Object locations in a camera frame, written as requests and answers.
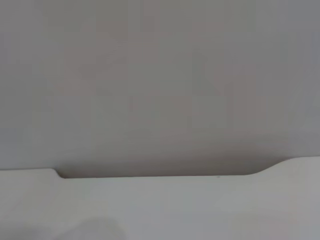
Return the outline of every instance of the white surface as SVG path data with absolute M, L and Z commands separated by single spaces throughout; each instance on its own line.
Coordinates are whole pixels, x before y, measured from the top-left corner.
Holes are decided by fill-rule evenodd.
M 320 155 L 319 0 L 0 0 L 0 168 L 234 175 Z
M 0 171 L 1 240 L 318 240 L 320 158 L 245 176 Z

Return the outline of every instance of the white plastic surface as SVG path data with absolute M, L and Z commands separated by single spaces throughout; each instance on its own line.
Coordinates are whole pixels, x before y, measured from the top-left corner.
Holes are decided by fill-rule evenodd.
M 1 240 L 318 240 L 320 157 L 244 176 L 0 171 Z

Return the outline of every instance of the gray background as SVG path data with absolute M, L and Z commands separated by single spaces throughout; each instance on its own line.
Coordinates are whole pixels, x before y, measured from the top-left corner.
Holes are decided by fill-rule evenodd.
M 320 155 L 318 0 L 0 1 L 0 168 L 250 174 Z

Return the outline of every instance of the white wall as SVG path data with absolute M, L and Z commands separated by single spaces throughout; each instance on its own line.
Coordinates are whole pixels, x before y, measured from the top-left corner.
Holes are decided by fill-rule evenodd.
M 247 174 L 320 154 L 320 1 L 0 1 L 0 168 Z

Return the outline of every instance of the gray wall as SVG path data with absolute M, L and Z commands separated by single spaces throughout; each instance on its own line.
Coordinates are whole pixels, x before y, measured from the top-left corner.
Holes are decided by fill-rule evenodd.
M 320 1 L 0 1 L 0 168 L 249 174 L 320 155 Z

